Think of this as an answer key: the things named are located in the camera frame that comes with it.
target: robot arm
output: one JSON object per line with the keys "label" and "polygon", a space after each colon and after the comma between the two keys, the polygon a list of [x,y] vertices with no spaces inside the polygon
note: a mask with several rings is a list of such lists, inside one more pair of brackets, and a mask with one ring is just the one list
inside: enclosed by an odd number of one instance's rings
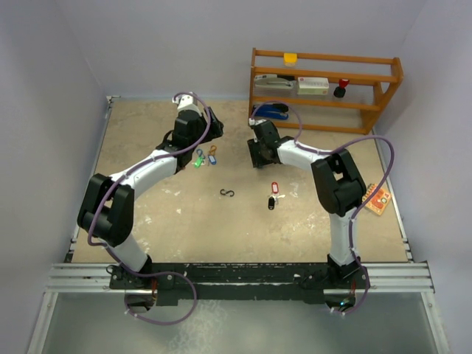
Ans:
{"label": "robot arm", "polygon": [[[274,123],[268,120],[250,119],[249,126],[254,131],[254,139],[248,141],[254,167],[288,164],[312,172],[319,201],[330,215],[331,250],[328,262],[334,262],[339,268],[349,268],[355,262],[350,247],[349,221],[366,193],[365,183],[349,152],[342,150],[332,155],[322,155],[300,149],[293,138],[280,138]],[[356,222],[352,236],[353,251],[358,256]]]}
{"label": "robot arm", "polygon": [[[115,181],[125,175],[126,178],[111,195],[111,205],[103,207],[93,236],[105,241],[112,252],[133,271],[146,272],[146,266],[152,263],[131,234],[134,201],[157,182],[185,168],[192,159],[194,149],[176,156],[160,156],[188,148],[202,136],[207,126],[207,121],[193,97],[184,95],[174,103],[178,104],[178,116],[174,129],[166,134],[164,141],[146,159],[127,170],[109,177],[99,173],[92,176],[77,218],[79,227],[88,232],[103,196]],[[223,135],[223,123],[216,118],[211,108],[209,114],[210,127],[202,143]],[[148,159],[153,162],[132,173],[128,172]]]}

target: wooden table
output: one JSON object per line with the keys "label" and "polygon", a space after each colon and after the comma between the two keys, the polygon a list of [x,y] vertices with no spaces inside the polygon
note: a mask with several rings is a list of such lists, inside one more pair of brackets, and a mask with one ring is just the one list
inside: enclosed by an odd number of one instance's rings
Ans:
{"label": "wooden table", "polygon": [[[295,167],[252,168],[246,141],[247,101],[208,102],[224,125],[224,135],[202,145],[218,146],[215,166],[191,164],[161,181],[135,203],[133,233],[154,262],[325,262],[330,222],[316,196],[313,176]],[[173,128],[176,107],[169,101],[118,100],[97,164],[109,175],[146,157]],[[279,129],[280,136],[295,135]],[[357,134],[304,131],[300,142],[333,149]],[[349,148],[366,184],[379,182],[383,170],[373,140]],[[271,182],[285,194],[275,210],[267,208]],[[233,198],[220,190],[234,190]],[[406,262],[395,208],[382,216],[362,210],[358,244],[364,262]],[[107,263],[101,247],[90,247],[80,230],[73,262]]]}

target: gray wall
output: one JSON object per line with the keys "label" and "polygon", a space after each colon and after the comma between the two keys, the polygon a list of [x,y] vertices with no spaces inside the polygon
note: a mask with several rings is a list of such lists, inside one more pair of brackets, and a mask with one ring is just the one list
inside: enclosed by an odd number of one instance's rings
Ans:
{"label": "gray wall", "polygon": [[57,0],[106,94],[247,97],[253,46],[395,55],[425,0]]}
{"label": "gray wall", "polygon": [[0,1],[0,353],[26,351],[62,261],[106,99],[53,0]]}
{"label": "gray wall", "polygon": [[428,260],[455,353],[471,352],[472,2],[428,0],[398,53],[405,81],[378,124],[416,261]]}

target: wooden rack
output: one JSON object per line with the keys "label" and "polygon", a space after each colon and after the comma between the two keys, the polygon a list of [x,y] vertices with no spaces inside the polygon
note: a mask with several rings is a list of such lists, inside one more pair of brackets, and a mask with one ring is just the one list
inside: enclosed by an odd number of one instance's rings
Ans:
{"label": "wooden rack", "polygon": [[[376,75],[376,74],[356,74],[349,72],[322,72],[316,70],[302,70],[292,68],[277,68],[255,66],[256,57],[278,57],[283,58],[284,52],[276,52],[270,50],[252,49],[251,60],[251,86],[249,89],[249,114],[252,112],[253,102],[267,102],[272,100],[284,101],[287,103],[299,105],[317,105],[324,107],[338,107],[351,108],[361,111],[361,128],[347,128],[329,125],[303,125],[304,129],[319,130],[319,131],[339,131],[345,133],[362,133],[368,134],[374,124],[377,122],[381,113],[384,111],[386,105],[390,102],[393,95],[398,89],[398,86],[403,80],[403,69],[399,58],[371,58],[371,57],[354,57],[349,55],[328,55],[328,54],[310,54],[297,53],[298,59],[311,60],[326,60],[326,61],[344,61],[351,63],[366,63],[366,64],[381,64],[389,65],[391,75]],[[350,85],[371,86],[373,90],[373,102],[353,103],[337,100],[320,100],[313,95],[298,95],[294,89],[288,94],[261,94],[254,90],[254,76],[260,74],[281,74],[292,75],[297,79],[298,77],[326,77],[330,83],[338,83],[339,79],[349,79]],[[383,92],[381,83],[388,83],[388,89]],[[297,123],[274,121],[275,125],[280,128],[298,128]]]}

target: yellow block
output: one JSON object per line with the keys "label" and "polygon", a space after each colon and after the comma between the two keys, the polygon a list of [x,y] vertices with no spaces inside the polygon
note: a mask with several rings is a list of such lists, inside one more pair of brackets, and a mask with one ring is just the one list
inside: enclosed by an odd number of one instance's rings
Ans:
{"label": "yellow block", "polygon": [[296,64],[296,53],[283,53],[283,65],[295,66]]}

